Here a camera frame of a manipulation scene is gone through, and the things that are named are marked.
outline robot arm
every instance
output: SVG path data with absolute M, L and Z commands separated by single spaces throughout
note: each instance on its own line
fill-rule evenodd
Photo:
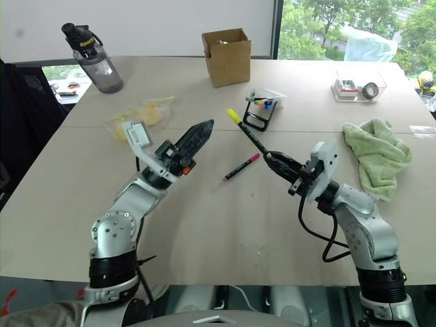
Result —
M 406 322 L 411 327 L 418 327 L 411 298 L 405 292 L 405 275 L 396 255 L 396 234 L 380 216 L 373 198 L 348 185 L 339 187 L 331 180 L 338 162 L 336 146 L 318 143 L 311 152 L 311 159 L 302 165 L 284 153 L 266 150 L 235 112 L 229 110 L 228 114 L 262 152 L 271 170 L 292 184 L 289 194 L 302 196 L 302 203 L 306 199 L 315 200 L 318 208 L 332 215 L 335 224 L 341 226 L 358 272 L 360 302 L 369 319 L 361 326 L 373 326 L 373 322 Z
M 166 189 L 195 166 L 193 156 L 209 139 L 212 128 L 213 120 L 194 125 L 176 144 L 167 140 L 148 154 L 145 150 L 153 143 L 145 126 L 141 122 L 123 124 L 130 147 L 147 167 L 129 180 L 91 228 L 95 247 L 90 251 L 90 282 L 85 287 L 81 326 L 123 325 L 129 306 L 137 303 L 136 245 L 143 218 L 165 197 Z

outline gray water bottle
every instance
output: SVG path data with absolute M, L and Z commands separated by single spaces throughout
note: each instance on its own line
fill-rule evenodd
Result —
M 88 25 L 68 22 L 62 32 L 73 49 L 73 58 L 87 73 L 95 86 L 103 93 L 115 93 L 123 87 L 114 65 L 103 49 L 102 41 L 89 30 Z

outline white table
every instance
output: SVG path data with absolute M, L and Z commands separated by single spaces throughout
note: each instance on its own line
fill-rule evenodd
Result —
M 145 91 L 139 93 L 133 90 L 132 85 L 136 84 L 131 82 L 137 74 L 141 74 L 141 67 L 149 60 L 153 62 L 149 70 L 154 76 L 154 83 L 149 82 L 143 87 Z M 180 71 L 178 67 L 182 62 L 182 66 L 190 67 L 192 74 L 183 79 L 182 75 L 176 74 L 177 78 L 169 75 L 168 72 Z M 234 102 L 240 105 L 235 107 L 242 108 L 244 101 L 240 98 L 251 87 L 259 86 L 255 85 L 257 78 L 260 80 L 256 76 L 266 71 L 265 66 L 271 67 L 275 79 L 283 79 L 285 68 L 274 68 L 275 65 L 287 67 L 292 64 L 253 61 L 251 82 L 214 89 L 203 74 L 205 63 L 198 59 L 122 58 L 115 63 L 120 73 L 124 74 L 125 88 L 114 95 L 102 95 L 92 86 L 3 209 L 0 218 L 0 275 L 88 280 L 88 252 L 93 244 L 90 237 L 92 222 L 110 206 L 117 191 L 135 170 L 134 156 L 127 144 L 112 140 L 108 132 L 98 126 L 117 112 L 120 108 L 117 104 L 141 97 L 175 94 L 179 101 L 174 104 L 168 127 L 152 132 L 156 146 L 166 138 L 176 141 L 186 127 L 202 119 L 212 116 L 216 126 L 210 141 L 195 158 L 197 166 L 169 188 L 168 197 L 148 216 L 139 257 L 157 254 L 157 258 L 144 268 L 150 282 L 358 284 L 351 258 L 331 264 L 322 262 L 325 242 L 308 235 L 299 226 L 296 216 L 299 199 L 287 194 L 288 183 L 271 172 L 265 163 L 256 162 L 225 185 L 217 185 L 223 175 L 256 152 L 225 114 L 230 100 L 223 99 L 222 95 L 237 95 Z M 319 67 L 332 65 L 327 62 L 313 64 Z M 129 67 L 135 71 L 130 78 L 126 75 Z M 397 66 L 387 64 L 386 67 L 392 69 L 393 74 L 400 75 L 395 73 Z M 399 79 L 400 76 L 397 76 L 392 81 L 401 84 Z M 164 81 L 167 81 L 172 93 L 159 90 L 157 84 L 161 83 L 163 87 Z M 409 93 L 405 85 L 398 95 L 403 95 L 403 103 L 416 107 L 407 110 L 399 106 L 396 111 L 403 113 L 401 118 L 393 115 L 381 98 L 371 107 L 349 104 L 347 108 L 353 110 L 354 115 L 345 117 L 343 122 L 370 119 L 372 116 L 363 111 L 369 108 L 378 116 L 384 114 L 382 118 L 389 117 L 394 127 L 397 125 L 401 138 L 410 145 L 413 161 L 398 175 L 399 188 L 393 201 L 380 203 L 379 207 L 399 236 L 401 267 L 407 273 L 408 284 L 435 283 L 436 263 L 429 258 L 434 256 L 436 247 L 433 233 L 436 228 L 436 137 L 420 137 L 409 129 L 409 125 L 434 126 L 434 122 L 419 97 Z M 176 93 L 174 90 L 177 87 L 184 93 Z M 275 86 L 268 87 L 283 91 Z M 205 97 L 210 95 L 211 98 L 200 97 L 198 88 L 204 90 Z M 318 111 L 326 108 L 334 112 L 342 106 L 333 100 L 330 89 L 328 91 L 331 98 L 326 95 L 318 98 L 323 104 L 311 99 Z M 389 93 L 383 96 L 386 96 L 386 101 L 390 97 Z M 195 98 L 200 104 L 209 102 L 210 106 L 198 106 Z M 187 107 L 188 100 L 191 100 L 191 109 Z M 313 120 L 309 125 L 307 112 L 296 109 L 295 103 L 300 101 L 299 98 L 288 98 L 286 108 L 277 111 L 268 131 L 256 132 L 260 140 L 269 149 L 286 152 L 298 161 L 308 159 L 311 148 L 320 140 L 338 142 L 340 164 L 333 177 L 339 183 L 359 187 L 356 159 L 340 133 L 341 115 L 339 118 L 326 115 L 325 119 L 329 121 L 319 123 Z M 353 105 L 360 106 L 360 111 Z M 293 108 L 290 110 L 293 111 L 292 121 L 295 124 L 285 124 L 291 117 L 288 116 L 288 108 Z M 295 130 L 280 130 L 286 126 Z M 318 232 L 331 233 L 330 217 L 321 214 L 316 205 L 307 204 L 305 219 Z

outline pen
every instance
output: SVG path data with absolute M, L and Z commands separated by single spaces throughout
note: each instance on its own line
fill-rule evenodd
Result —
M 222 180 L 221 182 L 227 182 L 229 179 L 231 179 L 234 175 L 238 174 L 241 170 L 243 170 L 245 167 L 247 167 L 249 164 L 251 164 L 252 162 L 255 162 L 257 159 L 259 159 L 260 154 L 256 153 L 253 157 L 251 157 L 250 159 L 248 159 L 246 162 L 242 163 L 241 165 L 239 165 L 238 167 L 236 167 L 235 169 L 233 169 L 231 172 L 229 172 Z

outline tabletop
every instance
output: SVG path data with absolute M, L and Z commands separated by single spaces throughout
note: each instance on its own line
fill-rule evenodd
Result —
M 158 146 L 177 140 L 184 129 L 153 132 Z M 343 134 L 256 132 L 269 148 L 298 161 L 309 158 L 318 141 L 337 142 L 339 167 L 333 179 L 359 188 L 358 166 Z M 403 134 L 413 161 L 398 175 L 382 217 L 399 236 L 401 267 L 408 284 L 434 283 L 436 240 L 436 138 Z M 357 285 L 350 257 L 325 264 L 325 242 L 308 235 L 297 219 L 298 197 L 289 184 L 259 160 L 224 185 L 220 179 L 256 152 L 241 131 L 214 130 L 196 155 L 197 166 L 169 188 L 147 216 L 139 258 L 151 283 Z M 90 228 L 135 171 L 126 143 L 103 127 L 62 127 L 19 184 L 1 214 L 1 275 L 87 281 Z M 305 206 L 305 220 L 322 234 L 332 222 Z M 338 239 L 343 240 L 342 232 Z
M 215 119 L 215 129 L 235 130 L 222 110 L 233 108 L 242 116 L 252 88 L 285 94 L 269 131 L 342 131 L 344 122 L 360 124 L 374 117 L 387 120 L 396 133 L 410 132 L 410 125 L 436 122 L 396 63 L 343 61 L 252 60 L 251 80 L 214 88 L 203 58 L 115 57 L 113 62 L 125 86 L 112 95 L 91 86 L 63 122 L 63 126 L 102 126 L 104 121 L 140 100 L 175 96 L 168 128 L 187 129 L 193 121 Z M 337 69 L 379 72 L 387 88 L 375 103 L 337 102 L 330 85 Z

